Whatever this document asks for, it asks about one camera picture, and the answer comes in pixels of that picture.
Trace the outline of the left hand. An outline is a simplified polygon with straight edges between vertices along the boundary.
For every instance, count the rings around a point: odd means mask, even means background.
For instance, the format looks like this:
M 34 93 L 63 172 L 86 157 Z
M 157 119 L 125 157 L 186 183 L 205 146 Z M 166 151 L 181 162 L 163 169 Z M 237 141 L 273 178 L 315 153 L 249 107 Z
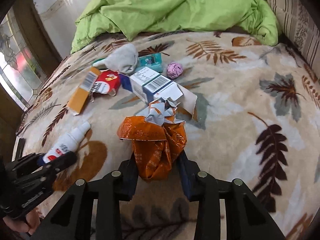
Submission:
M 36 209 L 31 210 L 25 217 L 26 222 L 13 220 L 6 216 L 3 218 L 4 223 L 13 231 L 29 233 L 32 235 L 40 225 L 40 217 Z

